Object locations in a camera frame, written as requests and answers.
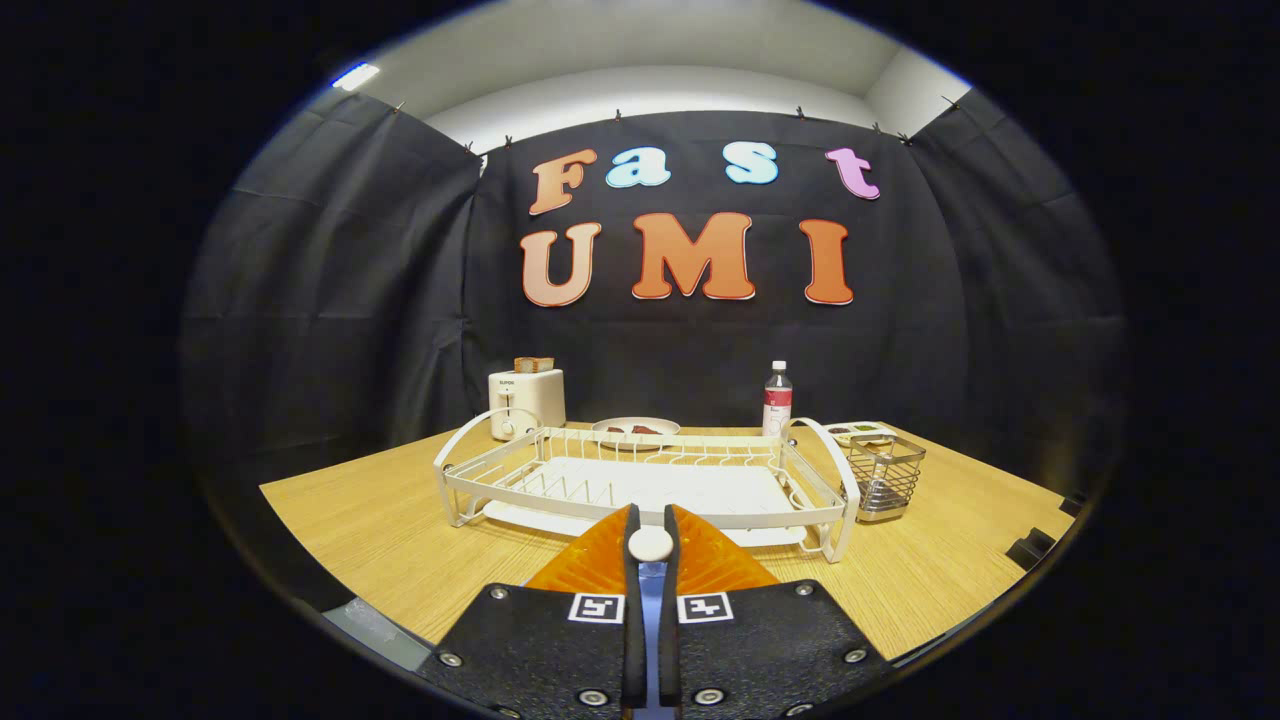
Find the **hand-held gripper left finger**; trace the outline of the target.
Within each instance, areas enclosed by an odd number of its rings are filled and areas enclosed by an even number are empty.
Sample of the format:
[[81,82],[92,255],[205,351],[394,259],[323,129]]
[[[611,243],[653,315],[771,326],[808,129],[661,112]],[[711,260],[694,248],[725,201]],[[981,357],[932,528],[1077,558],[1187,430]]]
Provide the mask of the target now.
[[527,584],[485,585],[419,675],[502,719],[627,719],[645,703],[639,510],[617,509]]

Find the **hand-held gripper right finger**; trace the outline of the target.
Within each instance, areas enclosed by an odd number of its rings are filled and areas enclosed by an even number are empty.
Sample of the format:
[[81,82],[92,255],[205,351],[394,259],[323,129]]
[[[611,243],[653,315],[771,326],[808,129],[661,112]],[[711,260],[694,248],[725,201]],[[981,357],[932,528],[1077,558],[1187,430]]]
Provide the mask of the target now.
[[658,629],[660,702],[680,719],[788,719],[882,685],[892,664],[814,579],[782,582],[671,505]]

